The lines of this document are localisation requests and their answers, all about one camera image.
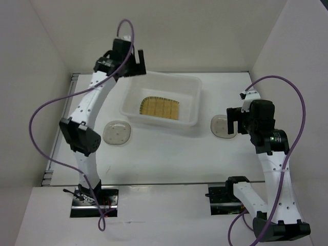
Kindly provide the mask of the clear square plate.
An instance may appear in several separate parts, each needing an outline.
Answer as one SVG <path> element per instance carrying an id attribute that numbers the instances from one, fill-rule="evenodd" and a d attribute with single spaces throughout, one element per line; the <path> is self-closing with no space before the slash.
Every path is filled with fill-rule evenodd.
<path id="1" fill-rule="evenodd" d="M 126 121 L 115 120 L 106 124 L 102 134 L 105 143 L 113 146 L 125 144 L 131 136 L 131 126 Z"/>
<path id="2" fill-rule="evenodd" d="M 236 136 L 236 133 L 228 133 L 228 121 L 226 115 L 215 115 L 210 123 L 211 132 L 219 138 L 231 139 Z"/>

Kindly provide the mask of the woven bamboo tray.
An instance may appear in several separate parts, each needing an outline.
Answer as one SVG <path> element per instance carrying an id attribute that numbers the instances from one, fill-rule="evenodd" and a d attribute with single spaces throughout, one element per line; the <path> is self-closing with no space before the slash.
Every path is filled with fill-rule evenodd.
<path id="1" fill-rule="evenodd" d="M 179 104 L 178 101 L 169 98 L 149 96 L 142 100 L 139 113 L 140 115 L 178 120 Z"/>

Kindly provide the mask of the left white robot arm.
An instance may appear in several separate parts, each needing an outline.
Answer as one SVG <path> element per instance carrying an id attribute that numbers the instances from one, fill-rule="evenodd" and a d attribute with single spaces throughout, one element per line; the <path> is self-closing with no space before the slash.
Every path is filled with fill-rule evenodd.
<path id="1" fill-rule="evenodd" d="M 135 58 L 130 37 L 116 38 L 112 49 L 100 57 L 94 66 L 89 91 L 83 96 L 69 118 L 59 122 L 66 143 L 77 161 L 79 192 L 89 204 L 98 204 L 102 199 L 101 179 L 97 172 L 95 152 L 100 146 L 101 136 L 94 131 L 99 111 L 121 77 L 146 74 L 144 54 L 138 51 L 140 61 Z"/>

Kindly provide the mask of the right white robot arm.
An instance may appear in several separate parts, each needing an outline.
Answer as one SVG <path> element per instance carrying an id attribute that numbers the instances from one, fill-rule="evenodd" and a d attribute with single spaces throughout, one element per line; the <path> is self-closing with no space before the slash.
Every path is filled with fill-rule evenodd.
<path id="1" fill-rule="evenodd" d="M 290 177 L 292 150 L 283 130 L 275 129 L 275 106 L 269 100 L 253 100 L 246 109 L 228 108 L 228 134 L 249 134 L 260 160 L 267 194 L 264 202 L 244 176 L 225 182 L 224 195 L 239 200 L 252 217 L 255 242 L 293 241 L 311 233 L 297 209 Z"/>

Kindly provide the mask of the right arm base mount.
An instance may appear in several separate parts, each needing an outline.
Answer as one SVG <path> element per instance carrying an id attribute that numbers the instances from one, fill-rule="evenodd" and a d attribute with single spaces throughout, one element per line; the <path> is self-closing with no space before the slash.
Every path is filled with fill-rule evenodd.
<path id="1" fill-rule="evenodd" d="M 209 184 L 205 197 L 209 199 L 211 215 L 238 215 L 245 210 L 240 200 L 231 196 L 224 183 Z"/>

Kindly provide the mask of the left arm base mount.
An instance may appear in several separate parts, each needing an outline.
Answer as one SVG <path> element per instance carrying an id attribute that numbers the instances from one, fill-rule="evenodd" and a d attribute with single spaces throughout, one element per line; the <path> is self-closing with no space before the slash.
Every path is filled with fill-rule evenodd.
<path id="1" fill-rule="evenodd" d="M 100 212 L 92 197 L 82 194 L 78 188 L 69 191 L 63 189 L 63 192 L 73 195 L 71 204 L 71 218 L 89 218 L 99 217 Z M 117 217 L 119 190 L 113 187 L 102 187 L 102 197 L 99 200 L 101 211 L 105 217 Z"/>

